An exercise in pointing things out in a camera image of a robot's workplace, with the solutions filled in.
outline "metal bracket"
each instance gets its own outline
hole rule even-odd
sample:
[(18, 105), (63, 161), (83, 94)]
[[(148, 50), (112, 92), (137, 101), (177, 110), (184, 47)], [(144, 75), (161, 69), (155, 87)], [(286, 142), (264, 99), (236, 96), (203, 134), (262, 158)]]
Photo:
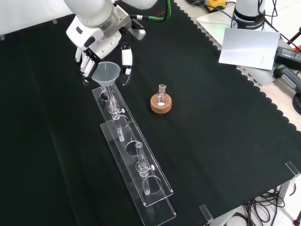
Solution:
[(300, 175), (300, 172), (297, 170), (297, 168), (290, 161), (286, 163), (286, 166), (295, 175), (294, 178)]
[(209, 225), (214, 220), (214, 218), (212, 217), (211, 213), (209, 212), (205, 204), (201, 205), (199, 208), (201, 209), (206, 220), (208, 221), (207, 225)]

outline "white wall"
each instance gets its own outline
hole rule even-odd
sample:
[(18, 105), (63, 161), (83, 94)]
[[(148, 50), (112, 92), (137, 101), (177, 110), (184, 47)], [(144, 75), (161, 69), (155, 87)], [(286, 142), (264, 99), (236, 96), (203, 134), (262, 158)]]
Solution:
[(71, 13), (63, 0), (0, 0), (0, 34), (14, 32)]

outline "clear acrylic stand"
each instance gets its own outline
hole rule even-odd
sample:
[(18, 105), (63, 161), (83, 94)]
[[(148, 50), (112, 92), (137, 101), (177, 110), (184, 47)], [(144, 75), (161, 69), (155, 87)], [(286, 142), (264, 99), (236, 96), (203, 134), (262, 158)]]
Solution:
[(116, 85), (106, 83), (92, 92), (105, 119), (102, 131), (143, 224), (158, 226), (175, 218), (168, 200), (173, 190)]

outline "glass test tube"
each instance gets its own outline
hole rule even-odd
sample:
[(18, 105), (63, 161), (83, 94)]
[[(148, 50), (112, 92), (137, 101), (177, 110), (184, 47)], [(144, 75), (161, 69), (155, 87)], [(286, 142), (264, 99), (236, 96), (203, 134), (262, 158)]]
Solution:
[[(137, 141), (135, 147), (136, 147), (137, 157), (138, 157), (139, 175), (143, 178), (146, 178), (149, 174), (149, 169), (148, 169), (149, 166), (143, 151), (143, 144)], [(150, 194), (150, 184), (147, 178), (143, 181), (143, 190), (146, 195)]]
[(119, 122), (120, 113), (119, 113), (119, 108), (117, 107), (117, 104), (116, 104), (116, 101), (115, 101), (115, 97), (113, 95), (112, 86), (107, 86), (106, 87), (106, 93), (108, 95), (108, 100), (110, 102), (111, 115), (112, 115), (112, 118), (115, 120), (114, 123), (115, 123), (115, 127), (117, 129), (117, 134), (118, 134), (118, 137), (119, 137), (119, 141), (123, 142), (124, 141), (124, 135), (123, 135), (121, 124)]

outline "acrylic base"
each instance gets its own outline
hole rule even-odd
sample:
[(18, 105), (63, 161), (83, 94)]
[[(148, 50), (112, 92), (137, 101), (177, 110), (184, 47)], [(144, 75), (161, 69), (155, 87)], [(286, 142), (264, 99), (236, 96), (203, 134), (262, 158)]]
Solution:
[[(173, 190), (115, 85), (112, 86), (112, 90), (120, 109), (124, 109), (124, 113), (121, 113), (118, 120), (112, 119), (108, 111), (110, 104), (105, 101), (103, 90), (101, 88), (93, 90), (106, 121), (101, 125), (102, 131), (143, 224), (161, 225), (176, 216), (168, 200)], [(146, 173), (139, 171), (135, 148), (137, 141), (142, 143), (144, 156), (147, 159)]]

